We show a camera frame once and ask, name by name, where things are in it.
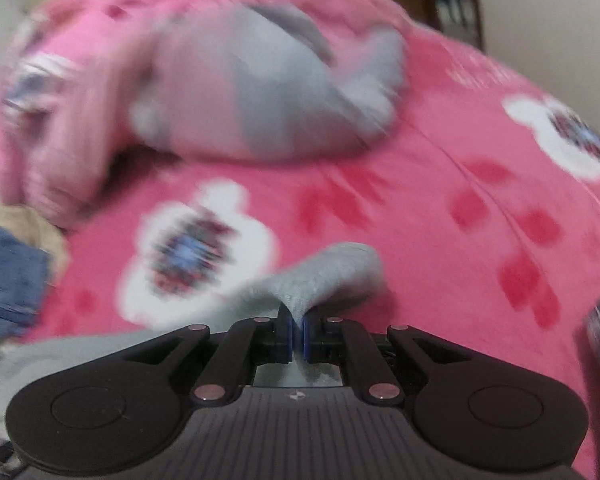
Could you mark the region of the pink floral bed sheet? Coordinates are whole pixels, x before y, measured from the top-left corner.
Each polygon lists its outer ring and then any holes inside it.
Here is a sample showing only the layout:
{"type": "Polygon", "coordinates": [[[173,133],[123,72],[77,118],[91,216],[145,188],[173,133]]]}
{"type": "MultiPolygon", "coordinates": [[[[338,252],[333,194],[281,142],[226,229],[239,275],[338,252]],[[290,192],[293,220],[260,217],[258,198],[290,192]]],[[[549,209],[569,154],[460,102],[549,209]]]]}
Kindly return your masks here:
{"type": "Polygon", "coordinates": [[[600,299],[600,132],[508,68],[415,28],[390,139],[278,167],[136,151],[18,353],[37,341],[233,319],[245,282],[336,243],[366,244],[380,297],[352,318],[410,324],[552,376],[588,404],[578,471],[600,479],[600,369],[585,320],[600,299]]]}

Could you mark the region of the grey fleece garment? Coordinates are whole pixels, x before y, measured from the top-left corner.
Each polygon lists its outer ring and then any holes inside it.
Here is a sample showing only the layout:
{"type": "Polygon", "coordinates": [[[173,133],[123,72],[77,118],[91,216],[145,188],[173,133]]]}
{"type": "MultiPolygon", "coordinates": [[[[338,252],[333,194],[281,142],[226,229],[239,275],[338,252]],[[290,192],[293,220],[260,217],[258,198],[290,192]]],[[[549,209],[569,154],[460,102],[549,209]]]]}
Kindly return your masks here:
{"type": "Polygon", "coordinates": [[[214,332],[224,332],[244,318],[272,318],[279,306],[285,306],[292,320],[300,323],[314,308],[326,306],[325,312],[333,315],[339,308],[376,299],[385,290],[384,269],[376,250],[364,244],[340,243],[246,285],[207,313],[185,315],[183,321],[170,322],[165,328],[20,344],[0,356],[0,426],[10,400],[31,382],[178,328],[204,324],[214,332]]]}

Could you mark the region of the blue denim jeans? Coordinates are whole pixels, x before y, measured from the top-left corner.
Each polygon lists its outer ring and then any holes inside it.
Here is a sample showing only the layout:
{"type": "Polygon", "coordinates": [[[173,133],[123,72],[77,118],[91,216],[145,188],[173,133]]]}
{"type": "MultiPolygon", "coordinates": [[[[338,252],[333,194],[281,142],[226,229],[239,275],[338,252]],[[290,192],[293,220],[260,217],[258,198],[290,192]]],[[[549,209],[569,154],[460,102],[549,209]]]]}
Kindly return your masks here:
{"type": "Polygon", "coordinates": [[[45,297],[50,257],[0,227],[0,340],[22,335],[45,297]]]}

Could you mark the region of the beige cloth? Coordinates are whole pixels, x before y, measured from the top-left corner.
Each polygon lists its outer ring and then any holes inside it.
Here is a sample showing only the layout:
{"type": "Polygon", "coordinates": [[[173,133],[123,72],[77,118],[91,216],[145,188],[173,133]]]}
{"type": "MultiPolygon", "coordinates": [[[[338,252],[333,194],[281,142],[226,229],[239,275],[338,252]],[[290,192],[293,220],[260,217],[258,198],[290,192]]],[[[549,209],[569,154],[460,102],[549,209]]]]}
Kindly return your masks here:
{"type": "Polygon", "coordinates": [[[50,262],[50,282],[58,283],[70,263],[65,235],[28,206],[0,206],[0,228],[17,240],[46,252],[50,262]]]}

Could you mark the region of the pink and grey duvet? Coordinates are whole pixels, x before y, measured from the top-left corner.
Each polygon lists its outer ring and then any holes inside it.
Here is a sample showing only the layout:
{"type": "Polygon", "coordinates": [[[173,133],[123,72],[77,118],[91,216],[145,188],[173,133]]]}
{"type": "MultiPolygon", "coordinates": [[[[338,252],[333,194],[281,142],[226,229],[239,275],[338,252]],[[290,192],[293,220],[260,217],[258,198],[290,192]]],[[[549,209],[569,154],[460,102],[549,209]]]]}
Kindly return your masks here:
{"type": "Polygon", "coordinates": [[[411,21],[392,0],[46,0],[0,66],[0,204],[66,228],[117,156],[294,162],[391,130],[411,21]]]}

